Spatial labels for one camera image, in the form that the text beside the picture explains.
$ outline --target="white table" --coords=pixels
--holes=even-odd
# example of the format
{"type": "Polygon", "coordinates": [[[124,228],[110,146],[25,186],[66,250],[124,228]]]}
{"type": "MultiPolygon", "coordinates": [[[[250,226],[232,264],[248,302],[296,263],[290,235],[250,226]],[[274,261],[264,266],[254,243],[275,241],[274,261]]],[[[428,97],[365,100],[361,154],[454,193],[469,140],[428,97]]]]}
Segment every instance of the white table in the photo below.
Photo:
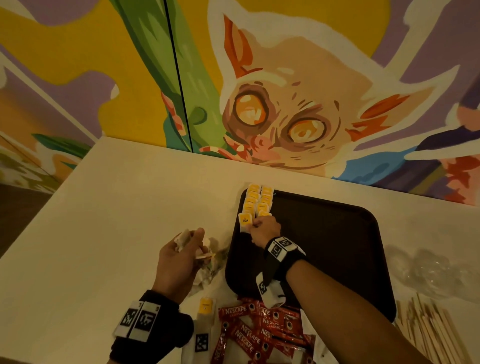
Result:
{"type": "MultiPolygon", "coordinates": [[[[229,242],[249,182],[365,207],[385,245],[480,265],[478,208],[103,137],[0,259],[0,356],[105,363],[118,320],[153,282],[159,248],[186,227],[229,242]]],[[[213,290],[232,297],[221,276],[213,290]]],[[[195,316],[201,295],[182,311],[195,316]]],[[[480,363],[480,307],[442,305],[480,363]]]]}

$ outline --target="forearm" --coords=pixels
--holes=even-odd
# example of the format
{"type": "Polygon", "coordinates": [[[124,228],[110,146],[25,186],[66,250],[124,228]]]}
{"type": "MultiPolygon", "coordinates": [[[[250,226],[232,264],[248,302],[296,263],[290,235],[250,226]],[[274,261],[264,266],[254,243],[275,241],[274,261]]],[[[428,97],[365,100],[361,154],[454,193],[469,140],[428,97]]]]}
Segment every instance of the forearm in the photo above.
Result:
{"type": "Polygon", "coordinates": [[[287,282],[339,362],[430,363],[370,303],[306,261],[290,268],[287,282]]]}

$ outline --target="orange cat ear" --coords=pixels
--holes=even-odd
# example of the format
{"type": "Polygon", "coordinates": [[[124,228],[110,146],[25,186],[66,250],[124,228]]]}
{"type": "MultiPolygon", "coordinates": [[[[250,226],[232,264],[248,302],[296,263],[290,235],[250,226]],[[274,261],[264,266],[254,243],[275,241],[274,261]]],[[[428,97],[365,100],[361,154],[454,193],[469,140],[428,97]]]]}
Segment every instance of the orange cat ear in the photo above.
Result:
{"type": "Polygon", "coordinates": [[[402,104],[407,100],[410,95],[400,97],[400,95],[393,95],[383,100],[378,101],[375,105],[370,106],[364,111],[360,116],[360,119],[369,119],[359,122],[352,123],[352,126],[356,129],[345,129],[345,131],[350,134],[352,142],[364,138],[366,136],[378,133],[382,130],[388,129],[391,125],[383,125],[384,121],[387,119],[388,115],[383,115],[386,112],[396,108],[398,105],[402,104]]]}
{"type": "Polygon", "coordinates": [[[235,77],[240,78],[246,74],[261,70],[262,68],[245,69],[245,66],[252,64],[252,49],[244,33],[226,15],[223,15],[223,19],[225,21],[224,48],[235,71],[235,77]]]}

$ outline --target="black tray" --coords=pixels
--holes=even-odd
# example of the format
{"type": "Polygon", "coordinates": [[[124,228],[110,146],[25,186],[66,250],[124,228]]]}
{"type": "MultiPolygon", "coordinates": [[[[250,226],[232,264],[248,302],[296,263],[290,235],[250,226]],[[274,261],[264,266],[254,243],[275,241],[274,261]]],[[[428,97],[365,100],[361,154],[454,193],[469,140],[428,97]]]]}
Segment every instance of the black tray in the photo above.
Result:
{"type": "MultiPolygon", "coordinates": [[[[247,191],[240,198],[239,212],[247,191]]],[[[274,191],[271,213],[282,225],[282,235],[299,245],[310,262],[375,306],[390,322],[396,305],[388,275],[382,239],[373,214],[358,206],[274,191]]],[[[262,249],[247,233],[233,231],[225,279],[244,297],[261,299],[255,277],[262,271],[262,249]]],[[[282,283],[287,305],[300,307],[291,288],[282,283]]]]}

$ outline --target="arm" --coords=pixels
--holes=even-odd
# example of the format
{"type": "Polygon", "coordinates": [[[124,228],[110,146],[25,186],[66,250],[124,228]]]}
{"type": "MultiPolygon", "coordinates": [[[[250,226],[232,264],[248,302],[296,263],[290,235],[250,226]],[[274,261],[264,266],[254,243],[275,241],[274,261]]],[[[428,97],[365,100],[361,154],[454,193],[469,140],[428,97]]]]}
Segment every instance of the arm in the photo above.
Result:
{"type": "MultiPolygon", "coordinates": [[[[251,234],[252,241],[265,248],[270,239],[280,236],[280,224],[274,217],[258,218],[251,234]]],[[[287,282],[340,363],[430,363],[375,307],[310,263],[294,263],[287,282]]]]}
{"type": "Polygon", "coordinates": [[[164,322],[157,324],[156,321],[146,342],[116,338],[107,364],[158,363],[175,346],[181,347],[190,339],[193,322],[190,316],[179,313],[179,305],[192,289],[199,269],[197,250],[208,251],[203,246],[203,229],[190,234],[191,239],[182,251],[176,251],[173,239],[160,250],[155,282],[143,295],[145,299],[140,300],[160,305],[158,314],[164,315],[164,322]]]}

